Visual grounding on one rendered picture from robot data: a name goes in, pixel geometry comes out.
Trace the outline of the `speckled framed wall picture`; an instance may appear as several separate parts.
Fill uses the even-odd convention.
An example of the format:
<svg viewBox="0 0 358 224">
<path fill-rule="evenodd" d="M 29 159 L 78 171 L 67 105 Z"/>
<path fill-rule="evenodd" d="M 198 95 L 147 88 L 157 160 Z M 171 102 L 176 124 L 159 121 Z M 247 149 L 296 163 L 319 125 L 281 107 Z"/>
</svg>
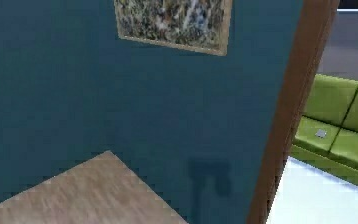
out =
<svg viewBox="0 0 358 224">
<path fill-rule="evenodd" d="M 113 0 L 121 39 L 225 56 L 233 0 Z"/>
</svg>

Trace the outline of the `green sofa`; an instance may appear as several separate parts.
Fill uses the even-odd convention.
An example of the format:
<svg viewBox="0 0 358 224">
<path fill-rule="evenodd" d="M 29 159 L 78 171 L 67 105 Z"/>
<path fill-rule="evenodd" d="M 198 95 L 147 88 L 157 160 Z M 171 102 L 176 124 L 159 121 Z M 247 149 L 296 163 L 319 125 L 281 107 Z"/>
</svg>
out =
<svg viewBox="0 0 358 224">
<path fill-rule="evenodd" d="M 358 81 L 315 76 L 290 155 L 358 186 Z"/>
</svg>

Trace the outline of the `brown wooden door frame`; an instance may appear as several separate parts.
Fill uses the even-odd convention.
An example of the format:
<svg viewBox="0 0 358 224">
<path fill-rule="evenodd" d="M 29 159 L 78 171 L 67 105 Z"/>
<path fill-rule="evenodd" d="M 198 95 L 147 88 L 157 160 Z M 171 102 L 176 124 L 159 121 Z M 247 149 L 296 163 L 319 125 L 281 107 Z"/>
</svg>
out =
<svg viewBox="0 0 358 224">
<path fill-rule="evenodd" d="M 245 224 L 266 224 L 340 0 L 303 0 Z"/>
</svg>

